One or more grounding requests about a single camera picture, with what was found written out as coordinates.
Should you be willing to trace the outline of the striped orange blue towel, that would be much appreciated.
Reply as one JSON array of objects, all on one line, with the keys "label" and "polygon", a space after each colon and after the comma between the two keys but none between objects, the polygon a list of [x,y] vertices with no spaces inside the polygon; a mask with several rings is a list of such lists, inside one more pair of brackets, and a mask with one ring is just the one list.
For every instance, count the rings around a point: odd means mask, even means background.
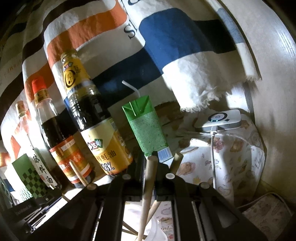
[{"label": "striped orange blue towel", "polygon": [[222,1],[28,1],[14,18],[1,1],[1,166],[21,152],[15,104],[34,113],[41,76],[67,108],[61,54],[76,49],[108,106],[130,95],[199,111],[238,82],[259,80],[247,42]]}]

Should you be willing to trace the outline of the green drink carton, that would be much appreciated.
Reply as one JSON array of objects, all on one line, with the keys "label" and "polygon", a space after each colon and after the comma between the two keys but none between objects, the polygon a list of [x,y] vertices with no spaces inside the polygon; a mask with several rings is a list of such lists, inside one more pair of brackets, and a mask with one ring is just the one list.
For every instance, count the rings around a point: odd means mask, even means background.
[{"label": "green drink carton", "polygon": [[173,157],[158,115],[148,95],[122,106],[137,142],[146,157],[157,152],[159,162]]}]

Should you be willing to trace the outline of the bear print white cloth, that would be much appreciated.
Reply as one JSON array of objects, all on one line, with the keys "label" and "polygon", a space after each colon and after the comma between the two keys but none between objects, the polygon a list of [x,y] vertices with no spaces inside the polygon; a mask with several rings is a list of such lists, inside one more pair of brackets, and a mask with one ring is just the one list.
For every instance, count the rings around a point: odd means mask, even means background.
[{"label": "bear print white cloth", "polygon": [[172,153],[180,152],[183,160],[177,175],[198,185],[213,184],[211,155],[215,160],[217,191],[268,238],[277,240],[292,219],[292,211],[275,192],[255,198],[255,192],[265,165],[263,143],[253,121],[241,114],[238,127],[210,133],[196,130],[202,118],[215,111],[188,113],[179,120],[163,125]]}]

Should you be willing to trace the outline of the white drinking straw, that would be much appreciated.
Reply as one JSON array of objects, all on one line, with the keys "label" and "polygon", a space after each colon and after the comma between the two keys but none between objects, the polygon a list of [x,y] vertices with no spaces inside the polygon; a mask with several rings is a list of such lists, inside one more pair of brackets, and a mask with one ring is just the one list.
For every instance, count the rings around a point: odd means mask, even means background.
[{"label": "white drinking straw", "polygon": [[132,89],[132,90],[135,92],[137,98],[140,98],[140,97],[141,97],[140,92],[139,92],[138,89],[136,89],[134,86],[132,86],[131,84],[129,84],[128,82],[126,82],[126,81],[124,81],[124,80],[123,80],[121,83],[122,83],[123,85],[127,86],[128,88]]}]

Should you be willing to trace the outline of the translucent plastic container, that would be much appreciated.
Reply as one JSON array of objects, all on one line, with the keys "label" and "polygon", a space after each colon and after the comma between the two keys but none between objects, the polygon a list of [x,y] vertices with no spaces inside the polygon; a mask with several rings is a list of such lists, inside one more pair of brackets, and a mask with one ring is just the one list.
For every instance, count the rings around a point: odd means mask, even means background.
[{"label": "translucent plastic container", "polygon": [[[126,202],[123,221],[132,227],[134,230],[138,232],[140,226],[140,216],[141,216],[142,206],[141,203],[138,204],[136,202]],[[144,231],[145,239],[143,240],[168,240],[165,233],[160,229],[158,222],[155,217],[153,217]],[[121,240],[137,240],[137,236],[133,234],[129,234],[126,232],[122,232]]]}]

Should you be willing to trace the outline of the oyster sauce bottle yellow label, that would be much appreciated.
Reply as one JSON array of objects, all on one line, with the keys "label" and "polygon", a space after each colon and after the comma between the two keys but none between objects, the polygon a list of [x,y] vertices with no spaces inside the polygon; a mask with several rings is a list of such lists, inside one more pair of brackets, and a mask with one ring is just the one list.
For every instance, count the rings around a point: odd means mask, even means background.
[{"label": "oyster sauce bottle yellow label", "polygon": [[133,156],[106,107],[105,99],[75,49],[64,52],[61,62],[70,113],[83,140],[107,175],[124,173],[133,162]]}]

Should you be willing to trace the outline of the vinegar bottle red cap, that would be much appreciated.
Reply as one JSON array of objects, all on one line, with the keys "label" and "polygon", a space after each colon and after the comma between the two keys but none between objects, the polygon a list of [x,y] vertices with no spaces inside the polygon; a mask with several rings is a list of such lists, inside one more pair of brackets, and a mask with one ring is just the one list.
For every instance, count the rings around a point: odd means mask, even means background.
[{"label": "vinegar bottle red cap", "polygon": [[76,188],[84,188],[83,182],[70,165],[73,162],[87,183],[92,182],[95,173],[79,149],[73,137],[75,126],[70,117],[60,117],[49,96],[44,78],[32,81],[37,120],[42,137],[49,151],[68,180]]}]

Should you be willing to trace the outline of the cooking wine bottle white label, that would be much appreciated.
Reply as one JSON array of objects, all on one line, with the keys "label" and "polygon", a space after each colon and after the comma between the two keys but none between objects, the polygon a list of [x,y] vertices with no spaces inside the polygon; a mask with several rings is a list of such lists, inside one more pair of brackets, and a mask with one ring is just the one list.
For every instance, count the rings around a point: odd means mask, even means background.
[{"label": "cooking wine bottle white label", "polygon": [[20,120],[20,131],[19,133],[22,136],[22,142],[25,145],[26,154],[29,157],[32,165],[34,166],[36,172],[41,177],[42,181],[46,184],[47,187],[55,189],[58,186],[58,183],[54,177],[50,174],[45,164],[42,162],[41,156],[37,153],[36,149],[33,147],[33,144],[29,137],[29,117],[27,115],[27,109],[22,100],[16,103],[16,112]]}]

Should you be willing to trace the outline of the green checkered box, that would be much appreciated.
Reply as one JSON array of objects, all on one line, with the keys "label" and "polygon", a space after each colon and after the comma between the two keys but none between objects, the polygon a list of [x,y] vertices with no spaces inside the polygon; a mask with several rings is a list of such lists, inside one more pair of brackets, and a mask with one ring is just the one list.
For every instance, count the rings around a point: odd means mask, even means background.
[{"label": "green checkered box", "polygon": [[37,173],[35,167],[26,154],[23,154],[12,163],[17,175],[34,198],[44,197],[49,188]]}]

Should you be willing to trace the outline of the white power bank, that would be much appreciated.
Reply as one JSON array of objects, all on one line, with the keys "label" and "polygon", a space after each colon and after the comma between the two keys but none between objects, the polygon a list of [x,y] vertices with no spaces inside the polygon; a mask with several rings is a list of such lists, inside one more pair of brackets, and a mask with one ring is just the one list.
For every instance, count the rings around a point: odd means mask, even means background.
[{"label": "white power bank", "polygon": [[209,133],[212,130],[230,130],[241,126],[241,113],[237,109],[203,114],[194,124],[197,132]]}]

